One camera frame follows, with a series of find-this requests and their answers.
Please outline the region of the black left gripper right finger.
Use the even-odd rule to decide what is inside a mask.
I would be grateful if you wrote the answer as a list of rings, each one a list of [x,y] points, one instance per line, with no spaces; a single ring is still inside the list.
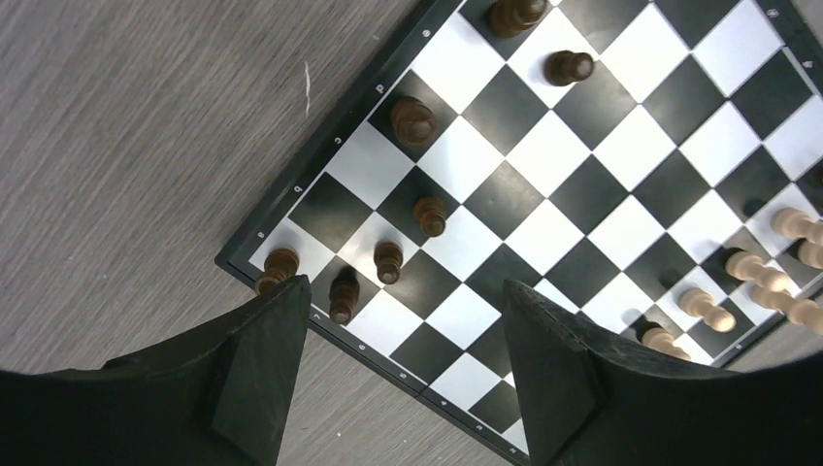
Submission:
[[[818,465],[822,357],[737,373],[684,361],[507,280],[502,312],[534,465]]]

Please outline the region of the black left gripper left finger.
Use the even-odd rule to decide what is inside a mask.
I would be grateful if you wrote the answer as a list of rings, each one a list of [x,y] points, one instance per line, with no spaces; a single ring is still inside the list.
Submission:
[[[1,374],[5,465],[274,465],[310,320],[299,275],[96,370]]]

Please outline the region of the black white chess board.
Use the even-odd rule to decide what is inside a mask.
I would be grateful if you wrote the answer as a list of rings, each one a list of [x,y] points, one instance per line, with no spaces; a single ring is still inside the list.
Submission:
[[[546,1],[510,38],[491,10],[421,2],[215,261],[254,285],[293,250],[314,331],[524,465],[504,280],[712,366],[781,320],[731,255],[819,291],[771,222],[822,214],[822,50],[789,1]],[[407,96],[428,146],[396,138]]]

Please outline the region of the dark brown chess piece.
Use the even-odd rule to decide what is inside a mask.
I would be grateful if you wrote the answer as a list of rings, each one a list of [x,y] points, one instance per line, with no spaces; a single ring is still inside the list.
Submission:
[[[439,125],[432,111],[414,97],[400,98],[392,107],[390,122],[398,142],[409,148],[422,148],[432,144]]]

